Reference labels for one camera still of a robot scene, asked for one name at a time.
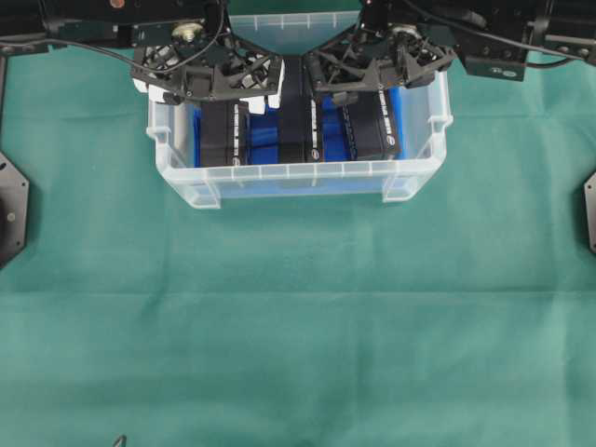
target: wire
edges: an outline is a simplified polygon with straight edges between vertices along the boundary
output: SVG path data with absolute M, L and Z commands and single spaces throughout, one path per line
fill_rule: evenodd
M 527 49 L 528 51 L 538 51 L 540 53 L 550 54 L 552 56 L 560 56 L 562 58 L 566 58 L 566 59 L 570 59 L 570 60 L 574 60 L 574 61 L 586 61 L 584 58 L 581 58 L 579 56 L 565 54 L 560 51 L 555 51 L 554 49 L 548 49 L 548 48 L 544 48 L 544 47 L 536 47 L 534 45 L 524 44 L 524 43 L 518 42 L 516 40 L 507 39 L 506 37 L 502 37 L 500 35 L 486 33 L 484 31 L 478 31 L 473 28 L 469 28 L 469 27 L 462 25 L 461 23 L 458 23 L 456 21 L 445 19 L 440 16 L 436 16 L 436 15 L 426 11 L 425 9 L 418 7 L 411 0 L 403 0 L 403 3 L 408 5 L 411 9 L 413 9 L 417 13 L 427 17 L 428 19 L 432 19 L 434 21 L 437 21 L 438 23 L 442 23 L 443 25 L 451 26 L 452 28 L 455 28 L 456 30 L 463 31 L 465 33 L 474 34 L 479 37 L 484 37 L 485 39 L 491 39 L 496 42 L 501 42 L 503 44 L 511 45 L 512 47 Z
M 549 63 L 534 63 L 534 62 L 526 62 L 525 66 L 528 68 L 536 68 L 537 70 L 547 70 L 549 68 L 557 68 L 567 65 L 570 62 L 573 62 L 573 59 L 561 59 L 560 61 L 549 62 Z
M 180 67 L 187 65 L 188 63 L 196 60 L 197 58 L 199 58 L 203 54 L 205 54 L 207 52 L 207 50 L 209 50 L 209 48 L 211 48 L 213 45 L 215 45 L 215 43 L 217 42 L 217 39 L 219 39 L 221 37 L 222 30 L 224 29 L 224 24 L 225 24 L 225 9 L 224 9 L 224 4 L 222 3 L 222 7 L 220 9 L 220 24 L 217 29 L 217 33 L 215 33 L 215 36 L 213 36 L 213 38 L 210 40 L 210 42 L 205 47 L 203 47 L 200 51 L 198 51 L 198 53 L 193 54 L 191 57 L 184 59 L 183 61 L 180 61 L 178 63 L 175 63 L 171 67 L 168 67 L 165 69 L 145 67 L 144 65 L 142 65 L 132 59 L 129 59 L 126 56 L 122 56 L 121 54 L 118 54 L 114 51 L 110 51 L 109 49 L 105 49 L 102 47 L 96 47 L 94 45 L 89 45 L 89 44 L 83 44 L 81 42 L 75 42 L 72 40 L 65 40 L 65 39 L 46 38 L 46 39 L 30 40 L 30 41 L 19 42 L 19 43 L 0 41 L 0 47 L 19 48 L 19 47 L 31 47 L 31 46 L 35 46 L 35 45 L 67 45 L 67 46 L 71 46 L 71 47 L 79 47 L 79 48 L 86 49 L 88 51 L 94 51 L 96 53 L 102 54 L 103 56 L 107 56 L 107 57 L 116 59 L 118 61 L 122 61 L 124 63 L 127 63 L 131 67 L 137 68 L 139 70 L 143 70 L 144 72 L 153 73 L 155 75 L 167 75 L 168 73 L 175 72 Z

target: black mount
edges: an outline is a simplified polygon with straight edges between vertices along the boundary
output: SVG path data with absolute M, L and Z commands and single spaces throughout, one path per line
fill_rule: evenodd
M 584 185 L 588 212 L 589 247 L 596 253 L 596 172 Z
M 7 60 L 0 57 L 0 116 L 4 105 Z M 25 247 L 29 182 L 0 152 L 0 268 Z

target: green cloth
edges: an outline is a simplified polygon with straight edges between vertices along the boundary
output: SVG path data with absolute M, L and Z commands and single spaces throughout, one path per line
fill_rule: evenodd
M 0 147 L 33 189 L 27 249 L 0 272 L 0 439 L 593 445 L 594 73 L 457 63 L 447 161 L 408 203 L 197 211 L 156 171 L 126 67 L 11 60 Z

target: screw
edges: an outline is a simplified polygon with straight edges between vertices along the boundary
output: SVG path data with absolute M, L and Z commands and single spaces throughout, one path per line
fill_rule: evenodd
M 193 30 L 184 30 L 183 39 L 186 42 L 191 43 L 193 40 L 195 40 L 195 32 Z

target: clear plastic bin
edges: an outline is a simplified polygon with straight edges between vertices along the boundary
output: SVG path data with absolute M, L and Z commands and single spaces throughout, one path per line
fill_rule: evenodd
M 237 34 L 281 54 L 303 54 L 356 21 L 357 12 L 232 17 Z M 223 198 L 380 193 L 385 202 L 412 198 L 447 154 L 453 123 L 447 74 L 426 88 L 400 89 L 402 159 L 318 164 L 193 168 L 193 107 L 149 102 L 147 134 L 156 141 L 157 170 L 196 209 Z

